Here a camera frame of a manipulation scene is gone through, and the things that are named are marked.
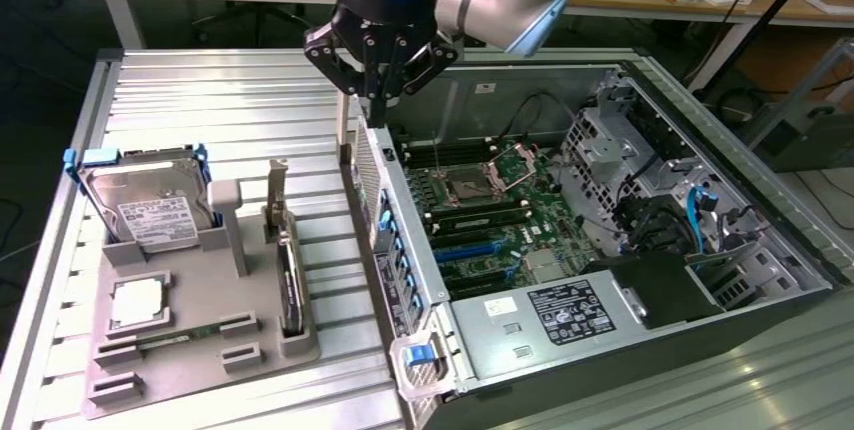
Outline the silver chipset heatsink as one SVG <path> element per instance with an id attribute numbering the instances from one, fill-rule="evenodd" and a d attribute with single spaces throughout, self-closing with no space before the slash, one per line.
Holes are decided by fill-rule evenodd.
<path id="1" fill-rule="evenodd" d="M 567 277 L 567 270 L 551 249 L 537 249 L 523 257 L 523 266 L 536 284 Z"/>

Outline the green RAM stick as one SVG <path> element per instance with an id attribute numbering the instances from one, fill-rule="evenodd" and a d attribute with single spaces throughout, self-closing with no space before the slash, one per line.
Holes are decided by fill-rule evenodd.
<path id="1" fill-rule="evenodd" d="M 196 341 L 217 335 L 219 333 L 220 329 L 217 326 L 201 326 L 186 330 L 148 336 L 132 335 L 120 339 L 105 341 L 97 346 L 97 351 L 108 352 L 125 347 L 136 347 L 140 350 L 149 350 L 157 347 Z"/>

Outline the hard disk in blue carrier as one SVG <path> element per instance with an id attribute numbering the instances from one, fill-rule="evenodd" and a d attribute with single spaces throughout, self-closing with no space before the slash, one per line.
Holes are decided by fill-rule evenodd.
<path id="1" fill-rule="evenodd" d="M 110 243 L 134 243 L 146 254 L 178 250 L 221 225 L 208 203 L 201 144 L 125 152 L 66 149 L 62 170 L 94 206 Z"/>

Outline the black regulatory label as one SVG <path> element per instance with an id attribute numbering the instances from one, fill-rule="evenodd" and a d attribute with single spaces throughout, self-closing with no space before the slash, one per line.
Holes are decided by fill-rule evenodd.
<path id="1" fill-rule="evenodd" d="M 379 279 L 380 279 L 381 290 L 384 295 L 388 319 L 392 327 L 392 333 L 395 337 L 400 337 L 404 331 L 407 330 L 407 324 L 405 324 L 405 318 L 401 316 L 400 301 L 397 296 L 393 271 L 389 265 L 388 254 L 387 253 L 376 254 L 375 260 L 376 260 Z"/>

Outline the blue case release latch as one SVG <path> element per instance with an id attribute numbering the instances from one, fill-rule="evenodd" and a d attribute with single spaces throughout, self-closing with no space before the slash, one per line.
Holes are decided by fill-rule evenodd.
<path id="1" fill-rule="evenodd" d="M 431 344 L 409 345 L 403 350 L 403 360 L 407 367 L 432 364 L 436 353 Z"/>

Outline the grey power supply unit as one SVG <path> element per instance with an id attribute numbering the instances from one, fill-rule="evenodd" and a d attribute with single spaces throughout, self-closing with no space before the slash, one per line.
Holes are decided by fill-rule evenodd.
<path id="1" fill-rule="evenodd" d="M 650 337 L 601 271 L 452 303 L 475 378 L 493 383 Z"/>

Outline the Nvidia graphics card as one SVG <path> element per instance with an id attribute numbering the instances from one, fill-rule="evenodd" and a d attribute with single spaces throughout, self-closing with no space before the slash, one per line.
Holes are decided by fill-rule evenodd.
<path id="1" fill-rule="evenodd" d="M 305 330 L 304 268 L 299 247 L 295 217 L 287 208 L 285 159 L 268 161 L 267 201 L 263 207 L 265 241 L 276 244 L 276 262 L 283 300 L 281 333 L 296 337 Z"/>

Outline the RAM stick with black label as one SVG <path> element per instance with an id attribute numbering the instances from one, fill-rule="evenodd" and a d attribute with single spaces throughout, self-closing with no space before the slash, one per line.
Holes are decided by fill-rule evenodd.
<path id="1" fill-rule="evenodd" d="M 435 217 L 425 227 L 432 236 L 444 236 L 517 225 L 525 223 L 531 216 L 532 211 L 524 208 L 483 211 L 479 213 Z"/>

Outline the aluminium profile frame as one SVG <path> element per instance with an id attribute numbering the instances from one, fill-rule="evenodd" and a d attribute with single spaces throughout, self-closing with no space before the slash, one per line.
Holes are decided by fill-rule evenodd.
<path id="1" fill-rule="evenodd" d="M 854 38 L 840 39 L 834 44 L 800 83 L 786 94 L 782 101 L 754 118 L 751 125 L 743 133 L 743 141 L 751 149 L 758 147 L 771 130 L 783 120 L 792 105 L 811 94 L 823 76 L 831 73 L 835 66 L 844 60 L 854 61 Z"/>

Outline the perforated metal disk bay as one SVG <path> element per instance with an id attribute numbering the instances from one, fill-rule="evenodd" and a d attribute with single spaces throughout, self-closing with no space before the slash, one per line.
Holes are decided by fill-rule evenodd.
<path id="1" fill-rule="evenodd" d="M 628 119 L 644 103 L 634 79 L 609 78 L 575 114 L 552 171 L 580 229 L 607 255 L 625 241 L 612 220 L 619 199 L 651 196 L 648 177 L 663 163 Z"/>

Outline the blue expansion slot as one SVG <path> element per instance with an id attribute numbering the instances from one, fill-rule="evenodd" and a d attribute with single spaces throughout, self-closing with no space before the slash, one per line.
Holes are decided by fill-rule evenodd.
<path id="1" fill-rule="evenodd" d="M 501 241 L 487 241 L 476 244 L 459 246 L 455 248 L 437 249 L 433 251 L 433 258 L 437 264 L 496 255 L 503 247 Z"/>

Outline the green Dell motherboard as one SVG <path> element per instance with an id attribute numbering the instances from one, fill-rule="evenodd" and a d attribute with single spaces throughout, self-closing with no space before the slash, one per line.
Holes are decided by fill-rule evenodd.
<path id="1" fill-rule="evenodd" d="M 503 242 L 501 250 L 496 255 L 436 263 L 444 284 L 452 278 L 505 270 L 512 273 L 513 277 L 512 287 L 507 290 L 535 285 L 532 276 L 523 266 L 523 257 L 537 249 L 551 249 L 564 265 L 567 277 L 576 275 L 585 264 L 599 257 L 600 252 L 580 229 L 580 218 L 572 214 L 561 195 L 561 187 L 548 172 L 544 156 L 535 145 L 521 141 L 508 142 L 485 138 L 483 142 L 489 144 L 488 150 L 492 158 L 515 143 L 521 143 L 536 156 L 535 175 L 505 193 L 501 193 L 492 186 L 495 193 L 492 198 L 468 200 L 461 203 L 452 202 L 445 188 L 445 172 L 449 169 L 479 165 L 484 171 L 487 161 L 444 166 L 439 175 L 436 175 L 435 167 L 411 169 L 403 165 L 404 177 L 420 214 L 432 255 L 437 249 L 455 248 L 487 241 Z M 515 153 L 501 158 L 499 168 L 503 175 L 509 174 L 513 178 L 517 178 L 524 171 L 521 161 Z M 435 217 L 519 208 L 531 210 L 532 216 L 525 223 L 517 225 L 444 236 L 432 236 L 425 227 Z"/>

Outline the dark grey equipment box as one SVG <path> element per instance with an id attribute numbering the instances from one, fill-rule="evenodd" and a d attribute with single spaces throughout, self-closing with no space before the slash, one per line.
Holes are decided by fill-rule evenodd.
<path id="1" fill-rule="evenodd" d="M 854 167 L 854 114 L 826 101 L 800 103 L 766 135 L 758 154 L 776 173 Z"/>

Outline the black expansion slot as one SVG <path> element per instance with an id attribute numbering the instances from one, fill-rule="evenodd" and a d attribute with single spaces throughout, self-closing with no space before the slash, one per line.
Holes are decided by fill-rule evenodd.
<path id="1" fill-rule="evenodd" d="M 445 288 L 452 300 L 463 300 L 505 291 L 512 284 L 512 273 L 499 270 L 452 278 L 445 281 Z"/>

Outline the grey printed parts rack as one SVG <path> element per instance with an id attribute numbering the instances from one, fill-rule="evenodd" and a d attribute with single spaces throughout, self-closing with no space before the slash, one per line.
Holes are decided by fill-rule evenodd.
<path id="1" fill-rule="evenodd" d="M 276 244 L 265 241 L 264 215 L 235 218 L 205 231 L 212 247 L 166 251 L 129 265 L 98 268 L 84 372 L 81 413 L 97 419 L 172 398 L 303 366 L 320 357 L 319 335 L 304 270 L 305 330 L 285 338 Z M 156 279 L 162 309 L 154 320 L 118 326 L 112 320 L 114 288 Z M 149 350 L 98 352 L 105 341 L 217 326 L 208 338 Z"/>

